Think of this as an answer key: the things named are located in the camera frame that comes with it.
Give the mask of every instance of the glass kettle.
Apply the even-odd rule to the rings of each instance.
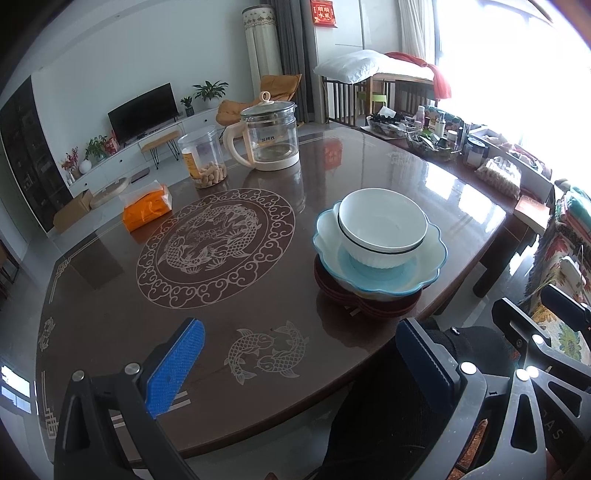
[[[261,92],[261,103],[240,112],[242,120],[226,128],[223,144],[240,163],[262,171],[282,170],[300,161],[294,102],[271,100]],[[248,158],[238,154],[234,139],[242,134]]]

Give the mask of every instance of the jar label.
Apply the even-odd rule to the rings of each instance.
[[[189,169],[189,175],[191,175],[191,178],[200,179],[201,172],[199,171],[199,169],[195,165],[195,160],[193,159],[193,154],[192,153],[183,153],[183,160],[187,164],[187,168]]]

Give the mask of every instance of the black trousers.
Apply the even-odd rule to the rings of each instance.
[[[503,337],[486,327],[427,330],[458,363],[511,377],[514,366]],[[328,450],[315,480],[403,478],[435,441],[449,418],[429,408],[392,339],[371,360],[332,424]]]

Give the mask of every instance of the bag of snacks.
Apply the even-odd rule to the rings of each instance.
[[[514,163],[506,158],[491,158],[478,167],[476,176],[499,192],[519,200],[521,172]]]
[[[119,195],[119,198],[125,206],[123,224],[129,232],[156,220],[173,208],[173,197],[168,187],[156,180],[134,192]]]

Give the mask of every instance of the bowl rim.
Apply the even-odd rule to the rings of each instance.
[[[336,280],[345,282],[346,284],[350,285],[354,290],[362,291],[364,293],[369,293],[369,294],[381,294],[381,295],[390,296],[390,297],[406,297],[406,296],[412,295],[412,294],[418,292],[419,290],[421,290],[422,288],[427,287],[430,284],[434,283],[439,278],[439,275],[441,273],[441,268],[447,262],[448,252],[447,252],[446,244],[444,244],[441,241],[441,230],[439,229],[439,227],[437,225],[435,225],[434,223],[431,223],[429,221],[429,218],[425,214],[425,218],[427,219],[427,228],[428,228],[429,225],[432,225],[433,227],[435,227],[435,229],[437,230],[437,241],[443,246],[443,249],[444,249],[444,252],[445,252],[444,255],[443,255],[443,260],[440,262],[440,264],[437,266],[437,268],[434,269],[434,275],[431,278],[429,278],[428,280],[424,280],[422,282],[419,282],[415,287],[410,288],[408,290],[403,290],[403,291],[388,291],[388,290],[383,290],[381,288],[367,289],[367,288],[359,287],[356,284],[354,284],[353,282],[351,282],[349,279],[344,278],[341,275],[337,275],[327,265],[326,260],[324,260],[324,253],[323,253],[322,249],[320,249],[320,247],[318,247],[318,244],[317,244],[317,238],[320,236],[320,234],[318,233],[318,222],[320,221],[320,218],[323,215],[332,215],[332,208],[330,208],[328,210],[324,210],[316,218],[316,224],[315,224],[315,229],[316,230],[314,231],[314,236],[312,237],[312,244],[314,245],[314,249],[318,253],[318,256],[320,257],[320,261],[322,262],[322,265],[324,266],[324,268],[326,269],[326,271],[330,274],[330,276],[333,277]]]
[[[403,246],[400,246],[400,247],[383,247],[382,245],[376,245],[376,244],[372,244],[370,242],[366,242],[362,238],[360,238],[357,235],[355,235],[345,225],[345,223],[341,220],[340,207],[341,207],[341,205],[343,204],[343,202],[348,197],[350,197],[351,195],[353,195],[353,194],[355,194],[357,192],[361,192],[363,190],[382,190],[384,192],[388,192],[388,194],[394,194],[394,196],[399,197],[399,198],[402,197],[406,202],[410,202],[417,209],[419,209],[419,211],[423,214],[423,216],[425,218],[425,230],[424,230],[423,234],[421,235],[421,238],[418,239],[418,240],[416,240],[415,242],[409,244],[409,245],[403,245]],[[400,254],[403,254],[403,253],[407,253],[407,252],[410,252],[410,251],[414,250],[414,248],[418,247],[421,243],[423,243],[423,240],[425,239],[425,236],[427,235],[427,229],[428,229],[429,219],[427,218],[427,215],[425,214],[425,212],[423,211],[423,209],[421,207],[419,207],[419,205],[415,201],[411,200],[410,198],[408,198],[406,195],[403,195],[402,193],[396,192],[395,190],[380,189],[380,188],[359,189],[359,190],[355,190],[354,192],[349,193],[342,200],[336,202],[335,205],[337,205],[337,203],[340,203],[339,211],[337,213],[337,223],[338,223],[339,227],[341,228],[342,232],[354,244],[359,245],[360,247],[363,247],[366,250],[369,250],[371,252],[379,253],[379,254],[388,254],[388,253],[400,253]]]

